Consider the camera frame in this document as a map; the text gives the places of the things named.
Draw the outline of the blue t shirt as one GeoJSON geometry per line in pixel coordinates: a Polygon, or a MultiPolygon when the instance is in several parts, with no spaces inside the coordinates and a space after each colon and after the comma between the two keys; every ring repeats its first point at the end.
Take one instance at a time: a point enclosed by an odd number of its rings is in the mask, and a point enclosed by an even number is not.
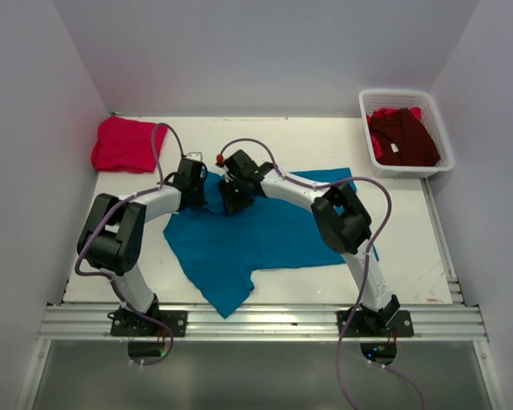
{"type": "Polygon", "coordinates": [[[174,214],[163,236],[186,277],[222,318],[255,286],[256,270],[296,269],[342,263],[322,240],[311,212],[276,199],[256,198],[239,213],[226,213],[219,182],[204,184],[206,203],[174,214]]]}

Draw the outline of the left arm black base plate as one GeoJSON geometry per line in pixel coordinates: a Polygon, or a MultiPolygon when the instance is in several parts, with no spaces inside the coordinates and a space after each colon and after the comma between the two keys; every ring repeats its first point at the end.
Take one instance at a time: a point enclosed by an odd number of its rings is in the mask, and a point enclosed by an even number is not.
{"type": "Polygon", "coordinates": [[[113,337],[183,337],[186,334],[188,313],[183,310],[160,310],[154,320],[168,327],[168,331],[154,321],[142,319],[137,314],[117,309],[107,314],[111,320],[110,335],[113,337]]]}

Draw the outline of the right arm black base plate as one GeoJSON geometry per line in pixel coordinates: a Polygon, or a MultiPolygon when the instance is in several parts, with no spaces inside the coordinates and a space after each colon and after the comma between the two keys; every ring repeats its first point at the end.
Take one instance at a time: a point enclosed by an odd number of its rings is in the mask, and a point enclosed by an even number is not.
{"type": "Polygon", "coordinates": [[[357,310],[345,330],[344,337],[413,337],[415,331],[410,312],[399,310],[387,324],[382,324],[370,311],[357,310]]]}

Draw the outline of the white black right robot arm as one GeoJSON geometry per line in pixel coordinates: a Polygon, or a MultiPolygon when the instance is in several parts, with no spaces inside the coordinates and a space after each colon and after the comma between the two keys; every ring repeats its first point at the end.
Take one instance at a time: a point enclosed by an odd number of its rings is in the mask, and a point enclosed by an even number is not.
{"type": "Polygon", "coordinates": [[[342,257],[356,282],[359,322],[374,334],[390,325],[400,304],[374,253],[371,216],[348,179],[319,183],[283,173],[272,162],[257,165],[241,149],[229,157],[219,154],[216,165],[225,173],[219,191],[229,214],[248,208],[258,196],[311,213],[321,240],[342,257]]]}

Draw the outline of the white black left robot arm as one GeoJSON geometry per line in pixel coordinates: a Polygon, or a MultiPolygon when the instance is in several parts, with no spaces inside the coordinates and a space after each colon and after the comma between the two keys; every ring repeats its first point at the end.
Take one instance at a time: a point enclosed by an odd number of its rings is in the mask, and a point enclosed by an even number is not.
{"type": "Polygon", "coordinates": [[[184,156],[177,170],[152,188],[127,196],[97,195],[80,233],[74,272],[105,278],[122,309],[156,321],[157,297],[139,267],[144,227],[163,215],[203,206],[208,175],[202,161],[184,156]]]}

